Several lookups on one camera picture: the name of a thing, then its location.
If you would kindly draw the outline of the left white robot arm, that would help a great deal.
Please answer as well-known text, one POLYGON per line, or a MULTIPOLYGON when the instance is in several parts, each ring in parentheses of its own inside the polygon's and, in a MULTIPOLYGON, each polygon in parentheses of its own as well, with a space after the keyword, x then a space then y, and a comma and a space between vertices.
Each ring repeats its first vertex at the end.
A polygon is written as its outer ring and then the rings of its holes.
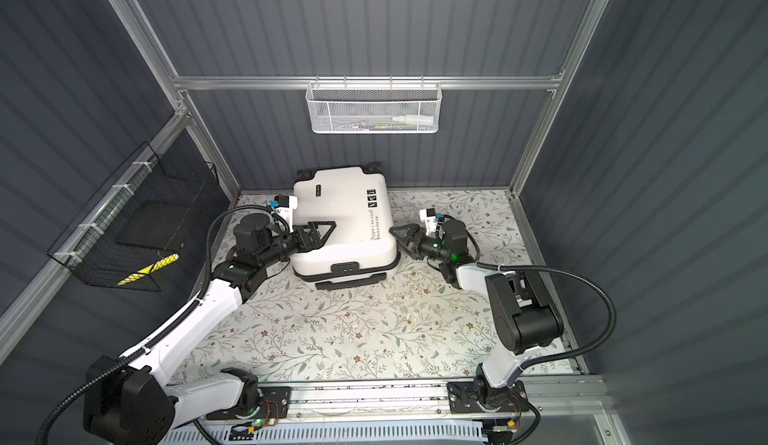
POLYGON ((92 364, 84 430, 112 444, 157 444, 171 429, 212 412, 250 419, 268 411, 250 372, 229 367, 212 379, 181 385, 171 378, 196 345, 267 280, 269 267, 322 248, 335 229, 333 221, 286 230, 277 215, 243 217, 235 227, 235 246, 198 296, 123 356, 92 364))

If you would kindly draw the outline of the white hard-shell suitcase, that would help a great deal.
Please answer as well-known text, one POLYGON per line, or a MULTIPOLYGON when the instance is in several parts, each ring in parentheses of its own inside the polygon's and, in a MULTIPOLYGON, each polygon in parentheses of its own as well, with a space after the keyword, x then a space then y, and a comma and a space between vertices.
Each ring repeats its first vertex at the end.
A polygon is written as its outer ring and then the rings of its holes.
POLYGON ((296 225, 333 221, 322 248, 292 256, 294 274, 316 289, 331 291, 372 285, 397 271, 401 254, 386 179, 377 162, 303 169, 293 186, 296 225))

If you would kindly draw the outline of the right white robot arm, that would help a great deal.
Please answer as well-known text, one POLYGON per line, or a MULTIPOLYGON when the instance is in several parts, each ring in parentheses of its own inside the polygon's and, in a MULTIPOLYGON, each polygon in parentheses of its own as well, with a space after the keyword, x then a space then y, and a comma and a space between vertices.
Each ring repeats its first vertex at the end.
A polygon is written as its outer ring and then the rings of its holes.
POLYGON ((465 223, 436 215, 389 233, 415 260, 434 260, 451 286, 488 299, 498 343, 478 366, 476 395, 508 388, 564 332, 563 320, 538 271, 479 265, 480 249, 465 223))

